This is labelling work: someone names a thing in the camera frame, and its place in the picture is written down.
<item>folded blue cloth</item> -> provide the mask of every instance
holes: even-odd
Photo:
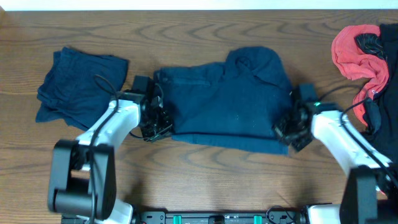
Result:
[[[106,111],[111,96],[94,81],[101,75],[120,90],[128,61],[110,55],[88,55],[64,47],[54,52],[53,67],[37,90],[42,105],[36,122],[64,119],[68,125],[89,129]]]
[[[246,47],[225,63],[161,68],[154,80],[174,122],[172,139],[287,154],[272,125],[291,109],[292,85],[273,50]]]

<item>wooden table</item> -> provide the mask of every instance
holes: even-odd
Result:
[[[352,83],[331,61],[342,28],[397,21],[397,11],[7,12],[0,28],[0,222],[59,223],[47,210],[52,148],[81,131],[62,120],[37,124],[35,115],[37,88],[63,46],[129,59],[129,88],[134,75],[152,76],[162,66],[223,61],[230,50],[263,45],[280,55],[294,85],[314,83],[322,94]],[[329,100],[347,107],[355,93],[341,90]],[[120,198],[170,211],[339,203],[346,181],[319,141],[272,156],[128,136],[116,166]]]

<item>red cloth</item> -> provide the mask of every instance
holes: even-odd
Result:
[[[374,94],[385,87],[389,78],[387,62],[375,55],[364,53],[355,43],[354,38],[357,35],[370,33],[379,36],[380,28],[375,25],[348,26],[340,31],[331,44],[331,58],[341,74],[350,80],[370,78],[354,97],[353,104],[365,99],[367,90],[369,97],[373,99]],[[363,124],[368,125],[363,119],[363,105],[355,107],[354,113]]]

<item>navy blue cloth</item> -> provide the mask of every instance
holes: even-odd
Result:
[[[271,127],[291,109],[292,85],[273,50],[246,47],[225,62],[161,68],[154,80],[174,122],[172,139],[287,154]]]
[[[68,125],[89,129],[106,111],[111,98],[96,85],[94,76],[101,75],[120,90],[127,68],[127,60],[110,55],[88,55],[66,47],[54,52],[53,66],[37,90],[42,105],[36,122],[62,118]]]

